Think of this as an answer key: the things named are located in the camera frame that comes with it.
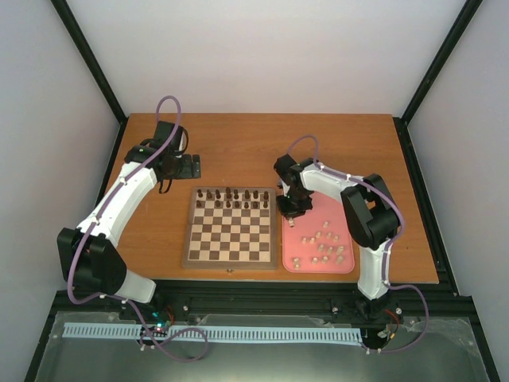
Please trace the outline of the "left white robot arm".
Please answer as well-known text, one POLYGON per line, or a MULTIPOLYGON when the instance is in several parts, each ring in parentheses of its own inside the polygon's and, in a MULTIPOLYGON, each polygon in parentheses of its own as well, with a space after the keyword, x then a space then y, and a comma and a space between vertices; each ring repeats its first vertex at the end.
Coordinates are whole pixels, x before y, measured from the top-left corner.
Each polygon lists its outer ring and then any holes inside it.
POLYGON ((63 228, 57 236, 69 298, 76 304, 86 302, 87 298, 79 300, 73 294, 74 287, 85 288, 93 298, 108 295, 138 302, 138 312, 146 319, 159 319, 165 300, 154 293, 156 283, 129 270, 117 247, 130 218, 156 185, 200 176, 198 154, 133 147, 117 179, 90 215, 74 229, 63 228))

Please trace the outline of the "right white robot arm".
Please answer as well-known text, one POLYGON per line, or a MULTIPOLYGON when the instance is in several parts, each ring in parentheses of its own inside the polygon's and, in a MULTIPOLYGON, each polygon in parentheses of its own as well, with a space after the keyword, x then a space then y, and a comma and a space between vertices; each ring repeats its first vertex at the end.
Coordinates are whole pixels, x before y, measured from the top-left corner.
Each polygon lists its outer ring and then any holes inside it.
POLYGON ((381 176, 355 177, 311 158, 298 163, 288 154, 276 160, 274 170, 282 187, 276 203, 285 219, 310 211, 313 193, 341 204, 350 236, 359 245, 357 287, 369 300, 384 296, 390 289, 390 250, 404 229, 404 219, 381 176))

